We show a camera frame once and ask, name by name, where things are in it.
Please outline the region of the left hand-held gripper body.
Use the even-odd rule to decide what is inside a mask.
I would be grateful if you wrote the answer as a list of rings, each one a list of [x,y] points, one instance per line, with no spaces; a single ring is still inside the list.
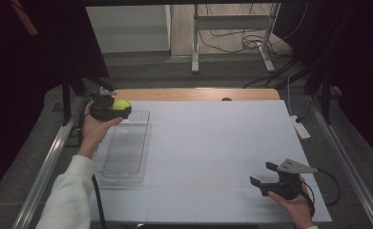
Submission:
[[[114,92],[100,89],[93,95],[90,115],[96,120],[107,122],[113,117]]]

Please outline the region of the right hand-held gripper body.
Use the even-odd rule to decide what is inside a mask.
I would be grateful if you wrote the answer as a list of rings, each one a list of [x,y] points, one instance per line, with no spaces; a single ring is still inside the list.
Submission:
[[[276,183],[262,183],[259,187],[264,197],[272,191],[281,197],[292,200],[299,195],[301,189],[301,174],[315,174],[316,168],[304,165],[292,159],[285,159],[278,165],[278,170],[274,171],[279,175],[279,181]]]

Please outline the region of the yellow tennis ball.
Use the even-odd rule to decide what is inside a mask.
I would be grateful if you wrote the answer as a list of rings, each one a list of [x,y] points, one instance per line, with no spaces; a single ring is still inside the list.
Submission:
[[[124,111],[126,109],[131,109],[131,108],[132,108],[131,104],[127,100],[124,100],[124,99],[115,100],[112,106],[112,109],[114,111]]]

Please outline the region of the clear plastic container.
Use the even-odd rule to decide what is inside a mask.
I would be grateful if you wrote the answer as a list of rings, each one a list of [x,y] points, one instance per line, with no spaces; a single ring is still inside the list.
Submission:
[[[93,157],[95,177],[102,186],[143,181],[151,131],[149,121],[148,111],[135,111],[108,131]]]

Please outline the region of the person's left hand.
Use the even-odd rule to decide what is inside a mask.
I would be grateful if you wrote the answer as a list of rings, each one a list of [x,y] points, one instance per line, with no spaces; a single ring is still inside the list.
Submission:
[[[90,115],[92,102],[89,102],[85,108],[82,125],[82,142],[80,144],[78,155],[92,159],[100,142],[106,136],[108,130],[122,122],[122,118],[118,117],[107,122],[102,122],[94,119]]]

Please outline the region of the person's right hand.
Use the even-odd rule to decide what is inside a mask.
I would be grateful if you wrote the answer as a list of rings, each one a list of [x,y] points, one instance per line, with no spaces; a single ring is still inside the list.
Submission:
[[[312,220],[310,207],[303,195],[299,195],[292,200],[286,200],[280,195],[269,191],[268,197],[285,209],[297,229],[318,228]]]

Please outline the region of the black metal stand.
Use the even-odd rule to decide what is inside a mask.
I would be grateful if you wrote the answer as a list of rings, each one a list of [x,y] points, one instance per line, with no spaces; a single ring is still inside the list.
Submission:
[[[332,86],[330,71],[323,66],[321,63],[314,64],[310,67],[306,67],[304,70],[293,73],[290,78],[276,84],[274,89],[281,89],[288,83],[297,81],[305,76],[309,75],[309,78],[304,85],[304,92],[306,94],[315,94],[319,88],[321,88],[321,116],[327,124],[331,123],[330,120],[330,100],[332,95],[330,89]]]
[[[87,88],[83,81],[84,78],[91,80],[93,83],[100,86],[102,91],[106,91],[107,93],[113,93],[116,90],[116,87],[112,84],[86,72],[81,68],[67,70],[62,76],[64,126],[69,123],[72,116],[71,89],[73,89],[76,96],[82,96],[84,98],[97,95],[97,91],[89,90]]]

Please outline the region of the white power strip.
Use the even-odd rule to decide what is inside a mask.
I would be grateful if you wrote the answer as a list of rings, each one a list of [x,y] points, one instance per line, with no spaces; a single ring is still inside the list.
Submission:
[[[303,126],[301,122],[298,122],[298,117],[296,115],[291,115],[291,122],[293,127],[296,130],[296,133],[298,134],[300,139],[309,139],[311,135],[308,133],[306,128]]]

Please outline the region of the dark curtain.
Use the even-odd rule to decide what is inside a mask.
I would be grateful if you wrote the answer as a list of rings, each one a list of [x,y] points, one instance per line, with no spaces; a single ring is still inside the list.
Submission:
[[[85,6],[0,0],[0,180],[36,123],[45,94],[74,68],[108,75]]]
[[[343,15],[354,13],[325,68],[342,92],[345,115],[373,148],[373,0],[303,0],[280,5],[274,35],[311,66],[332,40]]]

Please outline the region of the white cabinet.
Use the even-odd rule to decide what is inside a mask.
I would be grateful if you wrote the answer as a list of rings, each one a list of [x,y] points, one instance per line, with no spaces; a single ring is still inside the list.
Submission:
[[[86,11],[103,53],[170,49],[169,5],[87,7]]]

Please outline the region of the aluminium rail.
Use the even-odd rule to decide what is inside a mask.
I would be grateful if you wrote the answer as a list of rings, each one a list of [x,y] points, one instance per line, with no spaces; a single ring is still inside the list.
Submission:
[[[319,121],[324,134],[328,138],[333,148],[338,162],[342,166],[347,179],[349,180],[365,213],[367,214],[371,224],[373,225],[373,195],[361,178],[358,170],[355,167],[355,164],[348,156],[345,148],[342,145],[342,142],[333,129],[333,126],[329,124],[321,114],[321,106],[319,105],[319,102],[316,99],[312,98],[310,95],[308,95],[307,98],[311,103],[312,111],[315,117]]]
[[[49,183],[55,164],[60,157],[71,130],[73,129],[74,122],[78,119],[79,110],[84,102],[85,98],[83,96],[76,95],[74,97],[71,105],[72,113],[69,115],[67,123],[59,128],[52,142],[52,146],[43,161],[28,196],[26,197],[11,229],[28,229],[30,226],[38,204]]]

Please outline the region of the grey metal desk frame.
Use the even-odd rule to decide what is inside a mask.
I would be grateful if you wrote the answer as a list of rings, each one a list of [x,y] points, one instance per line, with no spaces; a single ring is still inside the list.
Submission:
[[[269,57],[268,43],[277,18],[279,6],[279,3],[275,3],[268,15],[199,15],[197,4],[194,4],[192,73],[198,73],[199,71],[198,32],[208,30],[265,31],[263,40],[259,43],[258,50],[267,72],[274,73],[276,69]]]

